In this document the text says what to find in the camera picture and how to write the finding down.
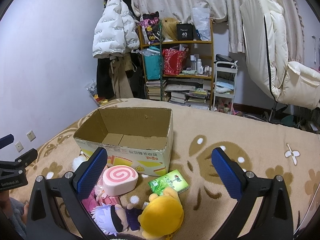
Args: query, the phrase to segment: plastic bag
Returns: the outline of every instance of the plastic bag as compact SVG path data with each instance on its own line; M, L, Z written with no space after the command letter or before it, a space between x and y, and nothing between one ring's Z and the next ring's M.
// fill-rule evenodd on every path
M85 89L90 93L93 100L96 102L96 104L98 106L103 106L106 103L108 103L108 100L106 98L99 98L98 97L97 84L95 81L92 80L92 83L87 84L85 86Z
M160 50L158 48L150 47L148 49L143 49L139 51L140 54L142 54L145 57L149 56L159 56L160 55Z
M192 8L191 16L199 38L202 41L211 41L210 9Z

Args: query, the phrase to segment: white rolling cart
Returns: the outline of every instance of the white rolling cart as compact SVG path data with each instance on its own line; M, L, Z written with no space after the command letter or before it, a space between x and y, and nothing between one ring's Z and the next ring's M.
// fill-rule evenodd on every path
M213 97L213 107L212 107L212 111L214 109L214 106L215 106L215 102L216 102L216 97L221 97L221 98L229 98L231 99L231 108L230 108L230 111L228 112L228 114L231 113L231 109L233 107L233 102L235 100L235 93L236 93L236 79L237 79L237 74L238 74L238 65L237 65L237 62L238 61L235 61L234 63L231 63L231 62L225 62L225 61L217 61L216 64L215 64L215 68L214 68L214 84L217 83L217 73L218 72L225 72L225 73L231 73L231 74L234 74L234 90L233 90L233 94L222 94L222 93L217 93L216 89L217 89L217 86L215 85L214 86L214 91L213 91L213 94L214 94L214 97ZM228 64L228 65L231 65L231 68L228 68L228 67L218 67L218 64Z

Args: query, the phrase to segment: beige pants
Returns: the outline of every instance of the beige pants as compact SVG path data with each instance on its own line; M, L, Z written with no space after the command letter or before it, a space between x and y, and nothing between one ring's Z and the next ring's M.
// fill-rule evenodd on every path
M111 62L109 75L112 80L113 91L116 98L133 98L131 87L125 74L126 70L132 69L132 62L129 54L118 57Z

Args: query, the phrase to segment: green tissue pack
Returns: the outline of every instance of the green tissue pack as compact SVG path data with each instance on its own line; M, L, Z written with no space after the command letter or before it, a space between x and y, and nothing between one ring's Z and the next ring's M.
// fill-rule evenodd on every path
M188 183L181 176L178 170L171 171L162 177L150 181L149 186L152 192L158 194L159 196L163 195L162 192L166 187L172 187L178 192L178 194L189 188Z

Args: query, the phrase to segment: bookshelf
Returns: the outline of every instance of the bookshelf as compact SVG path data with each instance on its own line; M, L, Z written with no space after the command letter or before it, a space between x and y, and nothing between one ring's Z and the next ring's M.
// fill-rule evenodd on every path
M214 39L213 39L213 21L212 19L210 20L210 29L211 29L211 41L201 41L201 40L193 40L193 41L169 41L169 42L160 42L160 43L153 43L153 44L145 44L144 37L142 34L142 29L141 26L138 28L138 34L139 34L139 40L140 40L140 49L145 49L148 48L149 46L160 46L160 55L162 55L162 46L164 45L178 45L178 44L206 44L211 46L211 56L200 56L201 59L210 59L211 60L211 67L212 67L212 74L211 76L204 76L204 75L184 75L184 74L179 74L179 75L160 75L161 78L161 98L162 98L162 79L163 78L201 78L205 80L211 80L211 91L210 91L210 103L209 103L209 110L212 108L213 102L213 82L214 82ZM163 60L162 60L162 66L160 67L162 73L163 73ZM142 65L143 65L143 71L144 71L144 77L145 77L145 82L147 82L147 75L146 75L146 66L144 62L144 58L142 55Z

